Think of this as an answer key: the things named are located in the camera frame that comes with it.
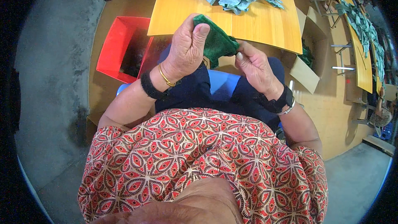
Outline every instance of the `navy pants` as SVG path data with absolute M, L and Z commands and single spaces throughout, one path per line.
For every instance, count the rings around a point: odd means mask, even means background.
M 170 45 L 161 53 L 158 63 L 164 61 Z M 285 71 L 281 61 L 276 57 L 268 57 L 272 72 L 277 79 L 285 84 Z M 240 114 L 256 118 L 266 123 L 272 130 L 276 130 L 280 122 L 278 115 L 268 112 L 256 100 L 258 92 L 250 85 L 246 77 L 240 77 L 232 93 L 230 101 L 212 100 L 210 93 L 210 78 L 207 68 L 202 63 L 192 74 L 181 79 L 181 83 L 169 90 L 169 97 L 155 102 L 156 112 L 170 108 L 212 108 L 226 113 Z

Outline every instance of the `green fabric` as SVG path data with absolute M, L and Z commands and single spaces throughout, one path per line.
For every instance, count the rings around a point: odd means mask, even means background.
M 348 4 L 344 0 L 340 1 L 341 4 L 337 4 L 335 8 L 340 16 L 344 13 L 347 14 L 349 24 L 355 30 L 358 39 L 361 41 L 365 57 L 368 56 L 370 42 L 375 45 L 377 72 L 378 76 L 380 77 L 380 81 L 384 83 L 384 49 L 379 44 L 379 38 L 377 37 L 376 29 L 374 28 L 372 22 L 362 14 L 361 10 L 352 4 Z
M 210 26 L 210 32 L 206 38 L 203 55 L 210 60 L 210 68 L 213 69 L 218 67 L 218 59 L 220 57 L 235 55 L 239 48 L 239 43 L 236 42 L 235 38 L 229 37 L 220 27 L 204 15 L 197 15 L 193 18 L 194 26 L 201 23 Z
M 311 54 L 310 48 L 304 44 L 304 39 L 301 38 L 302 43 L 302 55 L 298 55 L 300 59 L 307 64 L 308 67 L 312 69 L 312 62 L 314 61 L 314 57 Z

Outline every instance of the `blue crate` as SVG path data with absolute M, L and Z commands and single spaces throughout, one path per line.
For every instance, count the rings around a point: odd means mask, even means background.
M 392 136 L 392 123 L 388 123 L 385 127 L 381 128 L 381 137 L 377 135 L 377 132 L 373 134 L 373 136 L 380 138 L 381 140 L 389 140 Z

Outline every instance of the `woman's left hand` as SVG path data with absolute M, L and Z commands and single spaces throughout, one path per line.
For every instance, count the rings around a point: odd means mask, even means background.
M 193 27 L 193 18 L 189 15 L 173 35 L 172 46 L 166 60 L 161 63 L 162 71 L 171 82 L 195 72 L 203 60 L 203 49 L 210 32 L 208 24 Z

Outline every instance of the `green velvet cloth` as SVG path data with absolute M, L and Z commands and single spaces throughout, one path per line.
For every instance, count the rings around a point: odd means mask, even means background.
M 220 27 L 204 15 L 197 15 L 193 18 L 194 26 L 201 23 L 210 26 L 210 32 L 206 38 L 203 55 L 210 60 L 210 68 L 213 69 L 218 67 L 218 59 L 220 57 L 235 55 L 239 48 L 239 43 L 236 42 L 235 38 L 228 36 Z
M 307 64 L 308 67 L 312 69 L 312 62 L 314 61 L 314 57 L 311 54 L 310 48 L 307 47 L 304 43 L 304 39 L 301 38 L 302 43 L 302 55 L 298 55 L 300 59 Z

